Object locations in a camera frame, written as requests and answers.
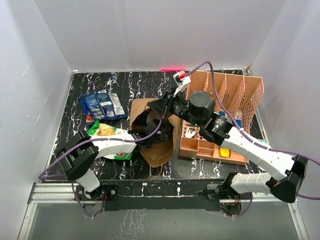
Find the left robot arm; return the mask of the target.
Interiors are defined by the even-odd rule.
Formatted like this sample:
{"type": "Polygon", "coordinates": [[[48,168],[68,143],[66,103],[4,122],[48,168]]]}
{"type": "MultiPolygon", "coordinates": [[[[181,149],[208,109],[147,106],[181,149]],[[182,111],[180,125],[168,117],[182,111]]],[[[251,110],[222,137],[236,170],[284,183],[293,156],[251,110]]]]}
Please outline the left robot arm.
{"type": "Polygon", "coordinates": [[[131,154],[149,149],[156,144],[167,143],[173,136],[174,127],[166,120],[154,119],[142,126],[115,135],[95,136],[78,132],[58,152],[59,165],[67,180],[83,187],[85,195],[99,200],[107,195],[98,176],[91,170],[96,159],[115,154],[131,154]]]}

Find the blue white snack pack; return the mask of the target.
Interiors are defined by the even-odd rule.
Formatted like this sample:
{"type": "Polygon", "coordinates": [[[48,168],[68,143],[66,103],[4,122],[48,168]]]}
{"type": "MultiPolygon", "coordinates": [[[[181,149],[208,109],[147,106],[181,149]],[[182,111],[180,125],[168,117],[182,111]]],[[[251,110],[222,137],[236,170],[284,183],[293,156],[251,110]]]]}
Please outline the blue white snack pack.
{"type": "Polygon", "coordinates": [[[95,92],[85,94],[83,96],[90,114],[95,120],[102,120],[105,117],[104,110],[98,101],[98,94],[95,92]]]}

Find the green snack packet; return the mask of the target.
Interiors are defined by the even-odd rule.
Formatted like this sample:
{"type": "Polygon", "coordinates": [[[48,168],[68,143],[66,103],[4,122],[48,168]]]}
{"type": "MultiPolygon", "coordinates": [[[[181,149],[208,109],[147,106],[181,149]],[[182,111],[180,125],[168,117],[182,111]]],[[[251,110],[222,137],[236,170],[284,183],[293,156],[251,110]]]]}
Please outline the green snack packet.
{"type": "MultiPolygon", "coordinates": [[[[121,135],[127,133],[128,130],[117,128],[105,123],[100,123],[98,120],[88,128],[87,130],[88,135],[90,136],[113,136],[113,135],[121,135]]],[[[103,156],[106,159],[110,160],[130,160],[132,157],[132,153],[114,153],[109,155],[103,156]]]]}

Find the dark blue chips bag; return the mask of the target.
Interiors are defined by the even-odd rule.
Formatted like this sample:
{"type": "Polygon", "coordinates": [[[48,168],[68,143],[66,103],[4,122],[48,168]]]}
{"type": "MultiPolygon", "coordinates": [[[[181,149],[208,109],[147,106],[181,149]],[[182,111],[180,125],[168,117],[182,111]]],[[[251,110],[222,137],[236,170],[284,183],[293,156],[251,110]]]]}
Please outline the dark blue chips bag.
{"type": "Polygon", "coordinates": [[[101,117],[102,120],[111,121],[127,117],[116,93],[100,90],[96,94],[96,99],[103,115],[103,117],[101,117]]]}

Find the blue Burts chips bag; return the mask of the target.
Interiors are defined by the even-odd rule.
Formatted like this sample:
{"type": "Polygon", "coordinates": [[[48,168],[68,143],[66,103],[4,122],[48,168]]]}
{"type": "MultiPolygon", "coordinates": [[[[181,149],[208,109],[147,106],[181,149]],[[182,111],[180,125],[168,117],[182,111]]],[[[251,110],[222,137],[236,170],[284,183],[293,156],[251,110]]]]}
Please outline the blue Burts chips bag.
{"type": "Polygon", "coordinates": [[[83,97],[81,97],[78,102],[80,103],[81,107],[82,107],[82,110],[84,112],[84,115],[85,115],[85,125],[86,126],[89,126],[89,125],[92,125],[95,123],[95,119],[93,118],[93,116],[91,115],[90,113],[90,110],[86,104],[86,101],[83,97]]]}

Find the brown paper bag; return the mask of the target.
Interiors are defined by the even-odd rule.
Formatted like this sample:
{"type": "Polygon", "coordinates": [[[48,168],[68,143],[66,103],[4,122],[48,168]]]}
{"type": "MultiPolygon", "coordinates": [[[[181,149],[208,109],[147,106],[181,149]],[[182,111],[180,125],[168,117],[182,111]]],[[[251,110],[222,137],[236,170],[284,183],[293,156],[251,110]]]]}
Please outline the brown paper bag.
{"type": "Polygon", "coordinates": [[[175,115],[160,120],[160,116],[148,106],[148,103],[154,100],[154,98],[133,100],[129,114],[129,132],[138,138],[148,136],[159,127],[155,134],[137,143],[137,151],[148,164],[150,175],[156,168],[160,168],[159,174],[161,174],[164,165],[172,159],[178,144],[181,122],[175,115]]]}

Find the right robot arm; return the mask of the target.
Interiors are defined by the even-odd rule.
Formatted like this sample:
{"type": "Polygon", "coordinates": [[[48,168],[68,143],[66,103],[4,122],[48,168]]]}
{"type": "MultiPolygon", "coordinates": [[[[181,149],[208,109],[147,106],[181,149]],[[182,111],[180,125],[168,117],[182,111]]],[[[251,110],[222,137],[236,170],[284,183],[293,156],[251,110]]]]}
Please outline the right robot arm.
{"type": "Polygon", "coordinates": [[[306,176],[308,159],[272,151],[269,145],[237,129],[229,118],[216,113],[215,105],[205,91],[193,92],[189,100],[167,92],[147,104],[162,118],[175,115],[198,127],[203,139],[240,154],[264,169],[263,173],[231,172],[221,185],[207,188],[207,195],[214,199],[234,199],[245,193],[264,193],[286,203],[295,202],[306,176]]]}

